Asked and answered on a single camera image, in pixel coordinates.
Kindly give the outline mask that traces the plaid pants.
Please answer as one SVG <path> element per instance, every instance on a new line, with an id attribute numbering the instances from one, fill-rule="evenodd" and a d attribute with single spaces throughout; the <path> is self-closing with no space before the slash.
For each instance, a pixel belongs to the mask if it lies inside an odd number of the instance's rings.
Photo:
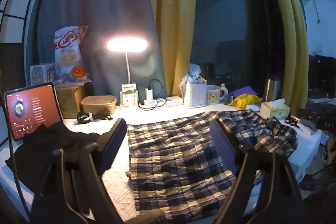
<path id="1" fill-rule="evenodd" d="M 289 156 L 297 149 L 293 128 L 275 118 L 264 120 L 251 110 L 209 111 L 129 125 L 129 176 L 136 211 L 159 209 L 171 223 L 188 223 L 219 211 L 236 177 L 210 134 L 210 123 L 216 119 L 255 150 L 281 149 Z"/>

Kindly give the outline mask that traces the black garment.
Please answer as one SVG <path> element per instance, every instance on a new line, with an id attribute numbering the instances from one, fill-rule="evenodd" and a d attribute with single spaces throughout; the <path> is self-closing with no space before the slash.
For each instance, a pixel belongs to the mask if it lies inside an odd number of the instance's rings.
<path id="1" fill-rule="evenodd" d="M 16 164 L 19 180 L 36 193 L 55 149 L 77 150 L 89 142 L 97 141 L 99 137 L 94 132 L 85 134 L 70 131 L 63 122 L 50 127 L 42 124 L 33 133 L 23 137 L 23 143 L 15 151 L 14 157 L 9 157 L 5 163 L 11 170 L 14 169 L 13 164 Z"/>

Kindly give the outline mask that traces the black scissors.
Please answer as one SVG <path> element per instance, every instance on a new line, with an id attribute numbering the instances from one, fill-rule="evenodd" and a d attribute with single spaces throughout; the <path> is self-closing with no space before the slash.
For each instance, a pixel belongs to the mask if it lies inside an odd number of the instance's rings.
<path id="1" fill-rule="evenodd" d="M 284 122 L 286 124 L 299 128 L 300 119 L 296 115 L 293 114 L 285 118 Z"/>

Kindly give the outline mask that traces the tan plastic container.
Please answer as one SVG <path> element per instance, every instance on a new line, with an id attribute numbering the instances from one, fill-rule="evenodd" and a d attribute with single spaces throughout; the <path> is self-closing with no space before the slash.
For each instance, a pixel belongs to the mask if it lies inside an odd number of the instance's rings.
<path id="1" fill-rule="evenodd" d="M 108 110 L 110 115 L 114 114 L 116 103 L 116 96 L 87 96 L 80 102 L 86 113 L 96 114 L 100 110 Z"/>

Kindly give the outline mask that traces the yellow plastic bag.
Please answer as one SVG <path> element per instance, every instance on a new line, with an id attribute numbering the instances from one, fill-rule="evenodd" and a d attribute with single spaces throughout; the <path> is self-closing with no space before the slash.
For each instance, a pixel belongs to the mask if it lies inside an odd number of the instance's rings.
<path id="1" fill-rule="evenodd" d="M 234 106 L 237 109 L 245 110 L 247 105 L 252 105 L 258 103 L 260 98 L 257 95 L 244 93 L 237 96 L 231 103 L 230 106 Z"/>

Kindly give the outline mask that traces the brown cardboard box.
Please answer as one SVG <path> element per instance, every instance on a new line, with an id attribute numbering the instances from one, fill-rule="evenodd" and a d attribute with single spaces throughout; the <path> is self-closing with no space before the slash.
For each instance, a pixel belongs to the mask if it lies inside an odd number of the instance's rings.
<path id="1" fill-rule="evenodd" d="M 64 119 L 74 119 L 81 111 L 81 101 L 87 96 L 86 81 L 60 84 L 54 82 L 60 112 Z"/>

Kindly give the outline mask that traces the steel thermos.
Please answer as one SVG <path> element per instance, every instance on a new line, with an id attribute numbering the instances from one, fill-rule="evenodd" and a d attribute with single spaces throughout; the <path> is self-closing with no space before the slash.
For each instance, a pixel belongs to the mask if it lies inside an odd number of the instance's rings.
<path id="1" fill-rule="evenodd" d="M 265 80 L 263 102 L 275 101 L 280 94 L 281 79 L 279 74 L 268 75 Z"/>

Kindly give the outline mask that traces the white bear mug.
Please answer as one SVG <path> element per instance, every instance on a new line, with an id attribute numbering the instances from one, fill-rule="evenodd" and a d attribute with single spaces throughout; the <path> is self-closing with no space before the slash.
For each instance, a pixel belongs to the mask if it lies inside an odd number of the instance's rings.
<path id="1" fill-rule="evenodd" d="M 208 105 L 217 105 L 228 95 L 221 95 L 221 87 L 216 85 L 207 85 L 207 104 Z"/>

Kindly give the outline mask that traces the white green carton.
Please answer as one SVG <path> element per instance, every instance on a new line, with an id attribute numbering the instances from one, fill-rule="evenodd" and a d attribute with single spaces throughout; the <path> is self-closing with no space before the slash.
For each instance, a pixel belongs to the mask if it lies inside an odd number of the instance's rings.
<path id="1" fill-rule="evenodd" d="M 137 85 L 122 84 L 120 91 L 120 104 L 123 108 L 138 108 L 138 90 Z"/>

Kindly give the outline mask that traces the small honey jar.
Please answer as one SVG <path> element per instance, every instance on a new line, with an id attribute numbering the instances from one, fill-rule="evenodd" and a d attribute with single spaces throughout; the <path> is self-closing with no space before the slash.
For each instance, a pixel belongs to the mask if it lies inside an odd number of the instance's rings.
<path id="1" fill-rule="evenodd" d="M 221 95 L 227 94 L 228 91 L 227 91 L 225 84 L 221 84 L 220 89 L 221 89 Z"/>

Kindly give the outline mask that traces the small illustrated box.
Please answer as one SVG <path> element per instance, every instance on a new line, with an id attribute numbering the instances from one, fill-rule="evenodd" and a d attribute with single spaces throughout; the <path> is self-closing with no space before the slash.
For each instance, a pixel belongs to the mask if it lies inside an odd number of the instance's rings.
<path id="1" fill-rule="evenodd" d="M 30 66 L 30 85 L 50 83 L 56 80 L 54 63 L 35 64 Z"/>

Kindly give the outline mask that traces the white power strip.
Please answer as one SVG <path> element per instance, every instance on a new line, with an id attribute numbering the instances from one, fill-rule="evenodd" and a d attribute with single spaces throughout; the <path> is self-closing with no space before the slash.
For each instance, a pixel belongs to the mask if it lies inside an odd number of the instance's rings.
<path id="1" fill-rule="evenodd" d="M 156 98 L 153 100 L 144 100 L 143 107 L 173 107 L 183 105 L 183 99 L 179 96 L 172 96 L 166 98 Z"/>

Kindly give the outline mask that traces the snack chip bag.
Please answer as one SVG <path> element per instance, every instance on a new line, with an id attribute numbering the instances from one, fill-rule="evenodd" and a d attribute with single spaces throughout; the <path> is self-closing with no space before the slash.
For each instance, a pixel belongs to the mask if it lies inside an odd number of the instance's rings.
<path id="1" fill-rule="evenodd" d="M 88 80 L 80 53 L 87 30 L 88 26 L 70 26 L 55 31 L 54 54 L 58 83 Z"/>

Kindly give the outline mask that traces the white desk lamp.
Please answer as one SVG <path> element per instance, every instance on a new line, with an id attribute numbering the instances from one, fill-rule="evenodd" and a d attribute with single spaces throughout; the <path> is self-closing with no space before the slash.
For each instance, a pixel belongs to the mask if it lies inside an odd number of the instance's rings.
<path id="1" fill-rule="evenodd" d="M 144 38 L 135 36 L 119 36 L 109 39 L 107 42 L 107 49 L 110 52 L 124 53 L 127 70 L 127 83 L 131 83 L 129 53 L 141 53 L 147 49 L 148 42 Z"/>

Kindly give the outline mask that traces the yellow curtain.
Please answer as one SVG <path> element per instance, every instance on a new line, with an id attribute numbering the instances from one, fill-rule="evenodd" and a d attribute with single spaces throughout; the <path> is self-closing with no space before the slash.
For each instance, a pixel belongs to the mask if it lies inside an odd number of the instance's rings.
<path id="1" fill-rule="evenodd" d="M 162 57 L 168 96 L 179 95 L 189 70 L 196 0 L 150 0 Z"/>

